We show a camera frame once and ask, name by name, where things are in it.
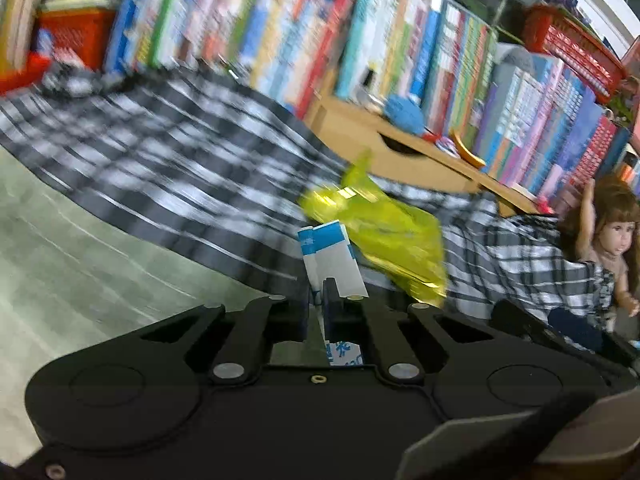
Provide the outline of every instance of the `checkered blanket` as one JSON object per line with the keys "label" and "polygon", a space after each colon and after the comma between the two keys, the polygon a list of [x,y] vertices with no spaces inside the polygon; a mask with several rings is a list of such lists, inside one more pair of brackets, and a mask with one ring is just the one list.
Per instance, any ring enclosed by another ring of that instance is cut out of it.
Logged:
{"label": "checkered blanket", "polygon": [[[338,183],[345,161],[282,107],[211,72],[106,81],[56,67],[0,101],[0,144],[37,177],[123,231],[258,290],[292,294],[304,274],[297,205]],[[375,178],[437,217],[449,303],[486,319],[501,298],[546,320],[556,306],[600,319],[612,279],[566,261],[553,218],[504,219],[490,193],[445,194]],[[372,296],[410,303],[359,258]]]}

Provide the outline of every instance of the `green floor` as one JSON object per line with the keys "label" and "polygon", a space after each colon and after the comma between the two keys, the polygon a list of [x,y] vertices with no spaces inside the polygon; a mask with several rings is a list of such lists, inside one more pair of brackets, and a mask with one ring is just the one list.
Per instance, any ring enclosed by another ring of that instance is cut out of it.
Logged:
{"label": "green floor", "polygon": [[[98,220],[0,148],[0,460],[38,447],[22,396],[55,357],[199,304],[237,310],[263,296]],[[321,364],[313,343],[282,343],[272,362]]]}

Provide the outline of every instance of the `doll's raised arm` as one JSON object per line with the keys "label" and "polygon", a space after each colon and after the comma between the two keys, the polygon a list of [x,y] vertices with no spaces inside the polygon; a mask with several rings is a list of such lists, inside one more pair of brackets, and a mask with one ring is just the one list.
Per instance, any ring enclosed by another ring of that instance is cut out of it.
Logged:
{"label": "doll's raised arm", "polygon": [[630,317],[636,316],[640,312],[640,303],[629,293],[626,269],[618,276],[613,288],[613,296],[616,298],[618,306],[624,308]]}
{"label": "doll's raised arm", "polygon": [[582,203],[580,204],[580,232],[575,241],[575,255],[579,260],[585,260],[590,256],[593,232],[596,224],[596,211],[593,206],[593,179],[584,186]]}

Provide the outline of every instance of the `blue stripe on box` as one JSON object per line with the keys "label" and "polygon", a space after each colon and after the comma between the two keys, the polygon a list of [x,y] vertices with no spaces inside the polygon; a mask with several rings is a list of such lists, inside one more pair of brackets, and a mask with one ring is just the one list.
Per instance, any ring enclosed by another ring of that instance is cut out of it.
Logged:
{"label": "blue stripe on box", "polygon": [[300,229],[300,231],[298,231],[298,240],[300,240],[300,248],[302,249],[303,256],[309,256],[316,252],[314,229],[312,227]]}
{"label": "blue stripe on box", "polygon": [[315,227],[313,237],[316,252],[344,241],[344,234],[338,220]]}

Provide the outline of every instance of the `doll's hair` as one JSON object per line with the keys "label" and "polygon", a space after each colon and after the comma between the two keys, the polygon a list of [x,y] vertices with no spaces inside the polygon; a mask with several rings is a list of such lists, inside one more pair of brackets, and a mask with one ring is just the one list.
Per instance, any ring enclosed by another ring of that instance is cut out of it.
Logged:
{"label": "doll's hair", "polygon": [[[629,292],[636,293],[640,273],[640,243],[638,242],[638,222],[640,222],[640,204],[631,188],[614,174],[606,175],[596,181],[593,190],[593,208],[596,211],[596,237],[602,228],[611,222],[635,222],[636,230],[631,238],[631,247],[623,254],[628,267]],[[558,223],[560,247],[570,260],[576,260],[575,243],[580,232],[580,205],[571,209]]]}

